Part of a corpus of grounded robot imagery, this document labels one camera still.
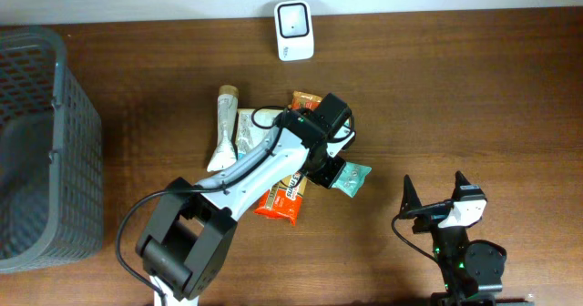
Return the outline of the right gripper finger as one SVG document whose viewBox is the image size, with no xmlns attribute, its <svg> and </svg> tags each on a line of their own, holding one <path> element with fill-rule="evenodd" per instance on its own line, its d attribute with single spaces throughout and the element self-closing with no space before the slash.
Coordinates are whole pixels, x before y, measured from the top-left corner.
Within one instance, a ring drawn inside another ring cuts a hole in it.
<svg viewBox="0 0 583 306">
<path fill-rule="evenodd" d="M 417 196 L 414 184 L 409 175 L 404 176 L 404 188 L 399 219 L 413 219 L 417 216 L 419 209 L 422 207 L 421 201 Z"/>
<path fill-rule="evenodd" d="M 457 171 L 455 173 L 455 189 L 452 193 L 452 199 L 461 200 L 463 197 L 470 195 L 472 191 L 473 185 L 461 171 Z"/>
</svg>

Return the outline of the teal wet wipes pack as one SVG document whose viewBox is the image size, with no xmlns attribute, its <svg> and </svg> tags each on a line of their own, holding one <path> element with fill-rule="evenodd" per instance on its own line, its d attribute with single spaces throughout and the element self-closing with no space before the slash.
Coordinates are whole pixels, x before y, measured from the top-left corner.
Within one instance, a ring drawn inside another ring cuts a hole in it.
<svg viewBox="0 0 583 306">
<path fill-rule="evenodd" d="M 347 162 L 340 176 L 333 182 L 332 188 L 339 189 L 353 198 L 371 171 L 372 169 L 368 166 Z"/>
</svg>

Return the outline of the white snack bag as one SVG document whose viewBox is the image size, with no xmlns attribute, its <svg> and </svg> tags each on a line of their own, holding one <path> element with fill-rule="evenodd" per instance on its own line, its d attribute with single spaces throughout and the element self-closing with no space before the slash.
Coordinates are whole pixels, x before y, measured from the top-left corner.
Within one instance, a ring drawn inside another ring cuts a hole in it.
<svg viewBox="0 0 583 306">
<path fill-rule="evenodd" d="M 259 145 L 268 134 L 273 120 L 281 113 L 279 109 L 261 109 L 253 115 L 252 108 L 239 108 L 235 137 L 238 159 L 246 156 Z"/>
</svg>

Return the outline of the orange spaghetti package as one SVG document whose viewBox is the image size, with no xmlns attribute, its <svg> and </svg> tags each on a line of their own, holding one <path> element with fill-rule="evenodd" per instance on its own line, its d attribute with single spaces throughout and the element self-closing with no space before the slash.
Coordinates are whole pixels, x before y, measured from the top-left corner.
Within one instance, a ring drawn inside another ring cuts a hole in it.
<svg viewBox="0 0 583 306">
<path fill-rule="evenodd" d="M 321 101 L 322 98 L 319 96 L 294 91 L 291 108 L 314 110 Z M 300 172 L 280 180 L 261 196 L 254 213 L 270 219 L 287 219 L 292 225 L 295 225 L 301 209 L 307 181 L 308 179 Z"/>
</svg>

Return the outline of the white tube with cork cap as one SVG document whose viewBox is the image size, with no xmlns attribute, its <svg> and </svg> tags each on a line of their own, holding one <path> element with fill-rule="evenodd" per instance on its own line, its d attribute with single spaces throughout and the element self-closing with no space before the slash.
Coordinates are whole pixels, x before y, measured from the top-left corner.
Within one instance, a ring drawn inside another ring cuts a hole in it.
<svg viewBox="0 0 583 306">
<path fill-rule="evenodd" d="M 208 172 L 222 171 L 237 161 L 232 136 L 238 110 L 238 97 L 239 90 L 235 86 L 223 85 L 219 88 L 217 100 L 218 142 L 207 166 Z"/>
</svg>

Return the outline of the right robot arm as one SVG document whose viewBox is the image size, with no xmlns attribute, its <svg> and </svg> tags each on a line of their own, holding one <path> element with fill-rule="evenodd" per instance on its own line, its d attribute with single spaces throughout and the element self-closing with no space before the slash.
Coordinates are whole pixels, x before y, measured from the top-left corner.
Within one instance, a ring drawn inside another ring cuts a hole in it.
<svg viewBox="0 0 583 306">
<path fill-rule="evenodd" d="M 434 292 L 429 303 L 451 305 L 528 305 L 526 300 L 499 300 L 503 290 L 502 276 L 507 259 L 506 249 L 488 240 L 470 240 L 467 230 L 483 218 L 487 198 L 485 192 L 464 176 L 455 173 L 452 197 L 424 205 L 413 181 L 404 176 L 400 210 L 392 219 L 394 234 L 407 246 L 434 262 L 444 281 L 445 290 Z M 414 234 L 429 233 L 433 247 L 430 253 L 405 238 L 396 228 L 397 220 L 411 219 Z"/>
</svg>

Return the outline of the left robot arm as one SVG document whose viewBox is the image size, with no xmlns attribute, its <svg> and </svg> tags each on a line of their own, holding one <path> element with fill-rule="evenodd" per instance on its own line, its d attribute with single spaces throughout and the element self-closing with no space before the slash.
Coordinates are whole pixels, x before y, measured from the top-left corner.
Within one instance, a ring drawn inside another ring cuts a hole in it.
<svg viewBox="0 0 583 306">
<path fill-rule="evenodd" d="M 273 185 L 292 174 L 329 189 L 355 137 L 353 114 L 334 94 L 314 109 L 286 109 L 264 140 L 220 173 L 191 185 L 183 178 L 156 193 L 159 203 L 136 244 L 157 301 L 193 301 L 218 275 L 238 221 Z"/>
</svg>

